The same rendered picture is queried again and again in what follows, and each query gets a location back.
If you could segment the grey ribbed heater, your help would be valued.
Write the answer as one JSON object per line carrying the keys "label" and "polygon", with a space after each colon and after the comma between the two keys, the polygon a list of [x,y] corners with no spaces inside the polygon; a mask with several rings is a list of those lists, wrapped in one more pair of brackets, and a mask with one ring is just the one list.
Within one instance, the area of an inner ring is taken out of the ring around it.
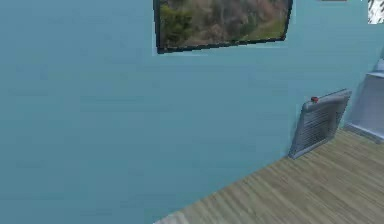
{"label": "grey ribbed heater", "polygon": [[335,136],[351,95],[351,90],[342,89],[305,102],[288,157],[296,159],[330,141]]}

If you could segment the pale grey shelf unit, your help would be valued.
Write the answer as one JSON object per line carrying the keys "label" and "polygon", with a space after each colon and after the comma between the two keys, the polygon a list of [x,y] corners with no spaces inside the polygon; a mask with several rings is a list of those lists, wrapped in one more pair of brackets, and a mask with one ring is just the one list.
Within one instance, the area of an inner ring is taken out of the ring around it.
{"label": "pale grey shelf unit", "polygon": [[344,128],[384,144],[384,48],[359,84]]}

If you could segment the black framed landscape picture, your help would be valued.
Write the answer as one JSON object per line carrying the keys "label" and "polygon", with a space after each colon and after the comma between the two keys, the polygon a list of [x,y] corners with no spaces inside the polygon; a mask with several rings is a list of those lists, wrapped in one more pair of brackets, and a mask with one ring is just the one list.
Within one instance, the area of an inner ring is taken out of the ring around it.
{"label": "black framed landscape picture", "polygon": [[153,0],[156,51],[193,51],[286,39],[293,0]]}

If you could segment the white patterned wall picture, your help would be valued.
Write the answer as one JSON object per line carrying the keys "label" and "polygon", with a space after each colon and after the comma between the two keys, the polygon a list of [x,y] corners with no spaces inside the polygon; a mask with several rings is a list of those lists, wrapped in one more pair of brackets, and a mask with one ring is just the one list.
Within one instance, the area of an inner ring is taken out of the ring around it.
{"label": "white patterned wall picture", "polygon": [[368,23],[384,23],[384,0],[368,0]]}

